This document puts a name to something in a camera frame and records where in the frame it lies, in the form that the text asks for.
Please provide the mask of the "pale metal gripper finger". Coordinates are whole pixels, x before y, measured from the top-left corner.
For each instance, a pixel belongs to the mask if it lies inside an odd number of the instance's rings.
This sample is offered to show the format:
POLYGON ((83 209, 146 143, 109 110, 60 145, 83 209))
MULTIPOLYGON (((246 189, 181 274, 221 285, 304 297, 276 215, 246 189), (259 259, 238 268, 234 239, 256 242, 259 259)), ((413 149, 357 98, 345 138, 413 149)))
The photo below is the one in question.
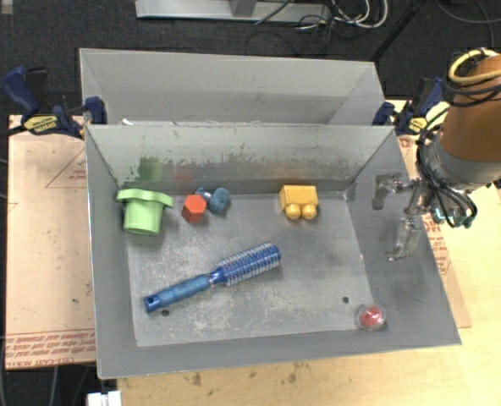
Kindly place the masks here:
POLYGON ((382 210, 388 195, 399 194, 413 188, 411 180, 404 181, 399 173, 387 173, 375 177, 375 189, 372 197, 372 209, 382 210))
POLYGON ((413 255, 420 237, 420 229, 413 216, 403 217, 398 222, 394 247, 387 253, 389 261, 397 261, 413 255))

